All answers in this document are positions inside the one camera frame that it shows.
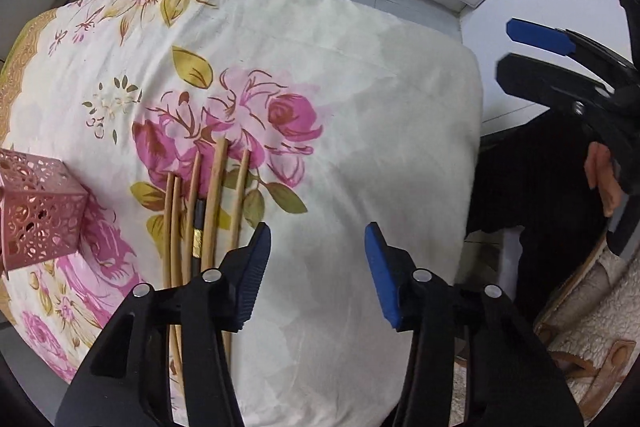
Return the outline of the person right hand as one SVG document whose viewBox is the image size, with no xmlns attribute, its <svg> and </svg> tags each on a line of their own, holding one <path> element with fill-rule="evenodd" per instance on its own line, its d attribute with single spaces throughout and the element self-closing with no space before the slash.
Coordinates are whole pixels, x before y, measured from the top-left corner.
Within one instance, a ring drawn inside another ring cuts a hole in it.
<svg viewBox="0 0 640 427">
<path fill-rule="evenodd" d="M 600 194 L 603 213 L 611 218 L 620 207 L 623 190 L 615 176 L 613 158 L 610 149 L 604 144 L 591 142 L 585 160 L 585 174 L 590 190 L 596 188 Z"/>
</svg>

